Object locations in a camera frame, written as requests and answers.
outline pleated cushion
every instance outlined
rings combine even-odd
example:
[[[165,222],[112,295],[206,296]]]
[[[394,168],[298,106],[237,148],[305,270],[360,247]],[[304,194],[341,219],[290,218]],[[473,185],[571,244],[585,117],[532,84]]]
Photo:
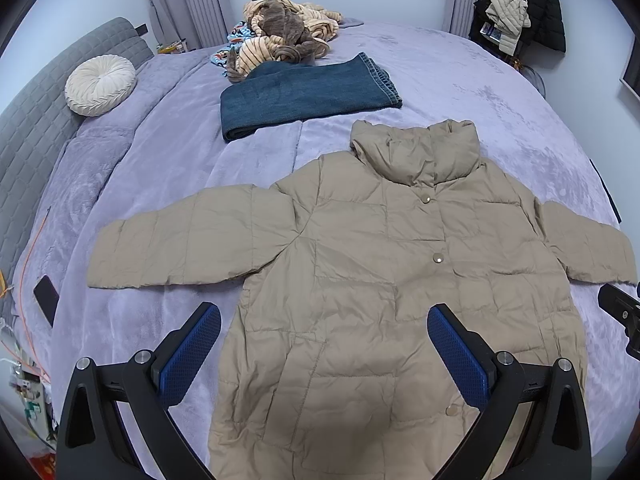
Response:
[[[107,54],[79,65],[66,80],[65,99],[77,114],[95,117],[126,99],[136,85],[136,69],[126,58]]]

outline jacket collar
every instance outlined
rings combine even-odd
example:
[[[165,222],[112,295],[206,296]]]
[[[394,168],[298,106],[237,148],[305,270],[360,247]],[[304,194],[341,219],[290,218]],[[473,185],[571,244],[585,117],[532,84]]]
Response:
[[[436,184],[469,175],[480,159],[471,121],[406,130],[356,121],[351,147],[362,163],[387,180],[411,187],[423,202],[431,199]]]

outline gray blanket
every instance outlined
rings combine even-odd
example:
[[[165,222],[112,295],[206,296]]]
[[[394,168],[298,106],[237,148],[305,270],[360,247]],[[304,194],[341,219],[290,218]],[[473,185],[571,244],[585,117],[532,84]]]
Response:
[[[575,137],[533,86],[477,45],[434,30],[367,23],[341,30],[331,46],[330,54],[318,63],[344,62],[365,50],[388,71],[403,98],[402,109],[262,128],[226,145],[220,129],[220,92],[228,82],[223,70],[208,62],[210,52],[203,50],[154,58],[142,68],[136,89],[123,104],[82,126],[78,142],[67,147],[43,198],[42,208],[56,208],[28,262],[23,291],[36,352],[52,377],[56,413],[62,410],[78,358],[89,355],[98,364],[128,360],[136,350],[155,348],[201,301],[212,301],[222,312],[222,335],[183,402],[170,409],[193,449],[208,462],[218,352],[241,283],[89,289],[86,268],[97,232],[115,219],[162,208],[206,186],[268,186],[321,153],[348,149],[356,119],[402,128],[447,118],[473,120],[482,154],[539,198],[558,200],[577,213],[616,225],[602,184]],[[117,145],[122,150],[133,130],[130,148],[124,148],[127,153],[122,156]],[[88,136],[109,139],[100,141],[109,148],[83,144],[81,139]],[[84,173],[75,169],[84,163]],[[104,177],[90,171],[100,164],[104,176],[111,174],[101,194]],[[82,215],[73,218],[78,210]],[[46,262],[51,246],[56,247],[55,266]],[[49,269],[56,269],[54,284],[60,291],[53,330],[30,300],[36,279]],[[572,284],[587,336],[586,400],[594,453],[611,439],[628,406],[640,396],[640,364],[625,354],[620,327],[597,307],[597,291],[597,286]],[[124,419],[143,464],[159,476],[127,410]]]

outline snap button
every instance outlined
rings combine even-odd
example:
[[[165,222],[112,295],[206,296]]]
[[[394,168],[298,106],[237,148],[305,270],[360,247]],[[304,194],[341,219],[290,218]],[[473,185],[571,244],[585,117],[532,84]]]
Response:
[[[456,416],[460,412],[460,407],[456,404],[451,404],[447,406],[447,409],[444,410],[447,416]]]

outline hanging coat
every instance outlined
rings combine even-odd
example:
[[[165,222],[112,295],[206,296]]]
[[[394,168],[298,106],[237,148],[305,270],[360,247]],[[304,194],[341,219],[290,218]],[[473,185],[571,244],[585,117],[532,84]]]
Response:
[[[524,28],[520,35],[520,41],[524,45],[531,44],[532,41],[566,52],[566,41],[564,38],[564,25],[562,24],[562,12],[559,0],[527,0],[529,6],[527,12],[531,20],[531,27]],[[476,43],[495,49],[495,45],[489,42],[480,34],[480,29],[484,22],[491,23],[486,15],[486,10],[491,4],[491,0],[478,0],[474,5],[474,20],[471,26],[470,38]]]

